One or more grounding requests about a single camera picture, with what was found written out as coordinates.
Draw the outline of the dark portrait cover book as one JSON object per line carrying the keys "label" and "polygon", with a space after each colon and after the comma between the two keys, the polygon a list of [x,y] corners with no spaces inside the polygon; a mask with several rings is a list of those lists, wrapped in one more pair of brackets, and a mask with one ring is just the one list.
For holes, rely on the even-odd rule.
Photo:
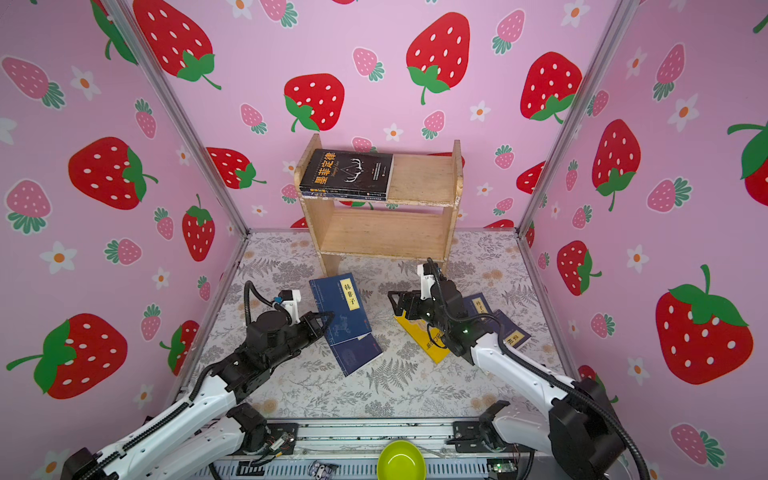
{"label": "dark portrait cover book", "polygon": [[336,200],[387,201],[386,194],[345,193],[336,191],[299,191],[304,198],[331,198]]}

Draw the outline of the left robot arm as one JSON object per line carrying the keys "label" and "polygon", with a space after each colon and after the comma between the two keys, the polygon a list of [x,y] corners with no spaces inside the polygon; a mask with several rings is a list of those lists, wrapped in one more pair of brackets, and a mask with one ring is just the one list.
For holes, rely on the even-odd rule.
{"label": "left robot arm", "polygon": [[83,448],[64,463],[64,479],[186,479],[240,449],[274,451],[267,421],[246,404],[278,366],[322,339],[331,312],[298,313],[299,291],[283,290],[267,311],[246,309],[246,338],[203,369],[191,390],[157,417],[96,453]]}

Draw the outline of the black book yellow title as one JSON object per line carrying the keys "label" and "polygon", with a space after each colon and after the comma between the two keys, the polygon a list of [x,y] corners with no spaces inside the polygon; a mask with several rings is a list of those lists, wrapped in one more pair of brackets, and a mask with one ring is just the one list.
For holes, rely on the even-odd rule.
{"label": "black book yellow title", "polygon": [[386,194],[388,197],[393,166],[392,154],[316,149],[298,189]]}

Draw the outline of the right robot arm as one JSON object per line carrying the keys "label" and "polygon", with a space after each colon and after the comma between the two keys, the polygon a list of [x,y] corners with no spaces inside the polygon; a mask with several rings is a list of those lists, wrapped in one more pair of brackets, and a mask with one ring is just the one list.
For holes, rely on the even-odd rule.
{"label": "right robot arm", "polygon": [[546,452],[571,479],[605,479],[629,453],[639,478],[649,478],[647,463],[603,386],[559,375],[510,347],[504,323],[490,312],[469,314],[455,283],[433,260],[420,265],[418,275],[419,289],[388,292],[394,315],[425,321],[428,330],[441,333],[443,348],[505,381],[543,417],[525,420],[499,403],[481,418],[490,448],[522,444]]}

